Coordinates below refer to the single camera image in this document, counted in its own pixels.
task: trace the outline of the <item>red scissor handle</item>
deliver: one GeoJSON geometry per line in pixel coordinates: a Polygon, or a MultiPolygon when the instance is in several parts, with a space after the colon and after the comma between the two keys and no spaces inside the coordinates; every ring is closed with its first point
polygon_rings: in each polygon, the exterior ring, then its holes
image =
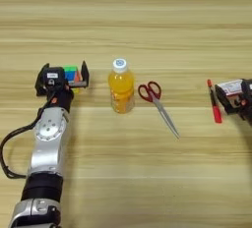
{"type": "Polygon", "coordinates": [[[155,96],[155,98],[160,99],[161,98],[161,87],[156,82],[149,82],[147,85],[139,85],[138,93],[143,99],[147,100],[148,102],[154,102],[151,93],[155,96]],[[146,91],[147,96],[144,96],[142,94],[141,90],[143,90],[143,89],[146,91]]]}

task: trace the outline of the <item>marker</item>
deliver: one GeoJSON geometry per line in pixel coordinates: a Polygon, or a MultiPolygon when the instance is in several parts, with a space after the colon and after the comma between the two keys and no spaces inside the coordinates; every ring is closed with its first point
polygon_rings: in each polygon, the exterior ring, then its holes
{"type": "Polygon", "coordinates": [[[213,113],[214,113],[215,121],[216,121],[216,123],[222,123],[221,111],[219,109],[219,106],[218,106],[216,98],[215,98],[215,94],[213,91],[213,85],[212,85],[211,80],[208,80],[208,87],[209,87],[210,99],[211,99],[212,106],[213,106],[213,113]]]}

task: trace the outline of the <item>rubik's cube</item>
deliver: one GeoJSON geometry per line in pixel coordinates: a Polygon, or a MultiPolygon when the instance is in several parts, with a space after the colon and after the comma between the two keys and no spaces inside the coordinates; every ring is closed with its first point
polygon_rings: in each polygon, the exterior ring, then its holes
{"type": "MultiPolygon", "coordinates": [[[[78,70],[78,67],[76,66],[66,66],[64,67],[65,70],[65,78],[68,80],[68,82],[80,82],[81,81],[81,75],[78,70]]],[[[79,93],[79,88],[73,88],[74,93],[79,93]]]]}

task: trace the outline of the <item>bottle cap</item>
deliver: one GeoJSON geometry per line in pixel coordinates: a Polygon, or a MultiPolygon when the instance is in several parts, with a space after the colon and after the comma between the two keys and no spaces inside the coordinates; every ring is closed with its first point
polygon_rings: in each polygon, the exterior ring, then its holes
{"type": "Polygon", "coordinates": [[[115,59],[113,62],[113,70],[115,73],[121,74],[128,70],[128,65],[125,59],[115,59]]]}

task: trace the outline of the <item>plastic bottle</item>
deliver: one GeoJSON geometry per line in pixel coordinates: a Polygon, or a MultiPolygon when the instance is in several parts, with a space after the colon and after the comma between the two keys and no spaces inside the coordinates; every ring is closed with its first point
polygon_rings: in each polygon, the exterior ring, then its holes
{"type": "Polygon", "coordinates": [[[124,59],[116,59],[113,62],[113,71],[108,76],[111,92],[111,105],[117,113],[127,113],[135,105],[134,77],[128,70],[124,59]]]}

